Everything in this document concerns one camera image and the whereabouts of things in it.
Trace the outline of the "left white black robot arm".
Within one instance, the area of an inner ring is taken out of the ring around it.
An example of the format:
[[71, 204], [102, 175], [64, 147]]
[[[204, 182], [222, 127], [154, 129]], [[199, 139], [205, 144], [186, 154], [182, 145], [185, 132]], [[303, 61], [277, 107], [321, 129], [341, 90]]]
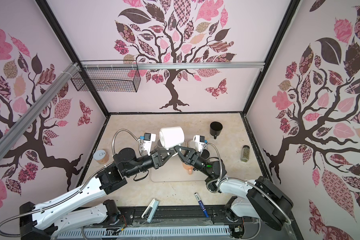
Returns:
[[20, 218], [21, 239], [49, 240], [70, 228], [98, 223], [116, 224], [121, 213], [114, 200], [106, 200], [92, 208], [81, 207], [125, 186], [128, 177], [162, 167], [179, 150], [179, 146], [158, 149], [138, 158], [132, 148], [124, 148], [113, 156], [113, 163], [96, 172], [78, 188], [43, 204], [28, 202], [22, 205], [20, 212], [25, 215]]

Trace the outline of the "black mug white base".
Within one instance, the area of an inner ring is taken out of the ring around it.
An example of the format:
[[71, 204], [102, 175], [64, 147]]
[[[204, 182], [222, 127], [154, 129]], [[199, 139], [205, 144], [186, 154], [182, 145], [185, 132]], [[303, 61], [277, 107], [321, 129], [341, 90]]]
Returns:
[[221, 134], [223, 130], [223, 125], [220, 122], [210, 123], [210, 135], [213, 136], [214, 140]]

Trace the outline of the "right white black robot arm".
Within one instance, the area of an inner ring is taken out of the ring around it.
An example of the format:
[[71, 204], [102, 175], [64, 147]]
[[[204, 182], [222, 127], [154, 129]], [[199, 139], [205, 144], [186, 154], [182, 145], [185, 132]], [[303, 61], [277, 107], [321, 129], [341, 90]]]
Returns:
[[229, 204], [228, 214], [233, 214], [235, 218], [259, 218], [277, 231], [292, 223], [289, 214], [294, 204], [286, 194], [264, 177], [256, 180], [228, 177], [219, 151], [213, 144], [210, 146], [215, 148], [217, 154], [212, 162], [202, 156], [204, 147], [197, 151], [178, 145], [172, 150], [184, 164], [207, 176], [206, 188], [210, 193], [231, 194], [236, 197]]

